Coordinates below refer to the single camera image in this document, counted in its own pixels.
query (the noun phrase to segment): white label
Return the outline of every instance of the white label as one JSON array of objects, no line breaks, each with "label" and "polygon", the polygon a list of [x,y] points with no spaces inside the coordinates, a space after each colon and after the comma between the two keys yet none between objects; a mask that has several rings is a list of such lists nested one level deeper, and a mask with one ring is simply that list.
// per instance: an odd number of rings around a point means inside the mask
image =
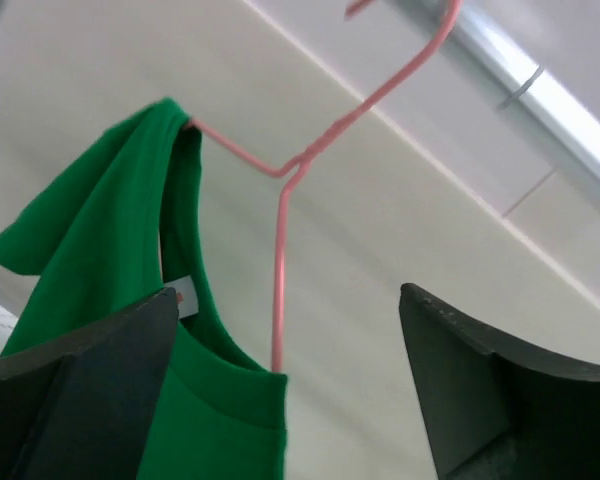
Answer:
[{"label": "white label", "polygon": [[172,282],[166,282],[165,287],[176,289],[178,299],[178,318],[190,317],[198,313],[198,294],[190,276],[182,277]]}]

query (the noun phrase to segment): pink wire hanger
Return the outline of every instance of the pink wire hanger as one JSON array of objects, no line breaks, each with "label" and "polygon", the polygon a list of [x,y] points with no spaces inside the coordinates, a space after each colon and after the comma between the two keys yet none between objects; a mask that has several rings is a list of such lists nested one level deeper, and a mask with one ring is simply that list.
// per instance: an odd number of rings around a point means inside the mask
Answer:
[{"label": "pink wire hanger", "polygon": [[[349,18],[373,0],[357,0],[349,5],[345,17]],[[336,120],[320,137],[309,145],[302,153],[296,155],[281,168],[273,168],[264,162],[243,150],[238,145],[226,139],[219,132],[212,129],[196,119],[191,119],[185,128],[196,127],[205,133],[212,140],[225,147],[238,158],[244,160],[249,165],[273,178],[284,177],[293,168],[298,167],[293,176],[285,183],[280,193],[278,202],[278,217],[276,226],[276,253],[275,253],[275,271],[274,271],[274,292],[273,292],[273,326],[272,326],[272,346],[271,346],[271,370],[280,372],[282,370],[282,351],[283,351],[283,332],[284,332],[284,279],[285,279],[285,244],[287,240],[287,216],[289,208],[289,198],[298,183],[307,174],[313,160],[331,145],[345,130],[347,130],[358,118],[378,103],[382,98],[389,94],[394,88],[400,85],[418,68],[420,68],[435,52],[440,48],[447,38],[458,17],[462,0],[449,0],[447,13],[442,24],[431,41],[418,53],[409,63],[402,67],[380,88],[373,92],[365,101],[355,109]]]}]

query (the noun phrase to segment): green t-shirt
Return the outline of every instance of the green t-shirt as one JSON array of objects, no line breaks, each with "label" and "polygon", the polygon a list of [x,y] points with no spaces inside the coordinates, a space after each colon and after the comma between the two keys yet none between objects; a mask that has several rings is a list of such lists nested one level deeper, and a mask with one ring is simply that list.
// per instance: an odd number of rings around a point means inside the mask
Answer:
[{"label": "green t-shirt", "polygon": [[198,307],[179,324],[137,478],[281,479],[287,377],[218,318],[198,232],[201,134],[187,120],[165,99],[113,126],[0,234],[0,265],[40,275],[2,355],[162,288],[160,243],[165,282],[190,278]]}]

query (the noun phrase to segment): green fabric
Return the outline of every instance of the green fabric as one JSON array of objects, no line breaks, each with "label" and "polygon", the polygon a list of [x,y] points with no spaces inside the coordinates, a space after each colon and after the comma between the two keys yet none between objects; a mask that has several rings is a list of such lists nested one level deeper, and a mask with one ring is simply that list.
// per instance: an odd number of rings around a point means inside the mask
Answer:
[{"label": "green fabric", "polygon": [[0,264],[40,275],[3,356],[98,320],[191,275],[137,478],[283,477],[287,378],[231,340],[209,290],[198,232],[201,134],[165,99],[113,126],[0,234]]}]

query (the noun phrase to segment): clothes hanger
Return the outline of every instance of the clothes hanger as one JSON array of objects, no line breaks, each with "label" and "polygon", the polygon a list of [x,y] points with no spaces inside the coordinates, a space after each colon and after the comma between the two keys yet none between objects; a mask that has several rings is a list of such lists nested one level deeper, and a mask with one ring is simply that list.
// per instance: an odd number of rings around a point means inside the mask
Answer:
[{"label": "clothes hanger", "polygon": [[[357,0],[352,2],[346,9],[345,18],[350,18],[360,12],[373,0]],[[285,183],[278,201],[278,216],[276,226],[276,253],[274,270],[274,292],[273,292],[273,325],[271,345],[271,370],[280,372],[282,370],[282,347],[284,332],[284,279],[285,279],[285,244],[287,240],[287,216],[289,198],[291,193],[300,183],[311,168],[313,160],[331,145],[345,130],[347,130],[358,118],[388,95],[393,89],[418,70],[435,52],[440,48],[447,38],[458,17],[462,0],[449,0],[449,6],[442,24],[431,41],[411,59],[404,67],[396,72],[389,80],[381,85],[366,100],[352,111],[336,120],[320,137],[311,143],[302,153],[294,156],[280,168],[270,167],[260,159],[246,152],[244,149],[226,139],[221,133],[212,129],[200,120],[192,118],[185,128],[195,127],[209,138],[225,147],[236,157],[244,160],[256,170],[272,178],[282,178],[297,167],[296,172]]]}]

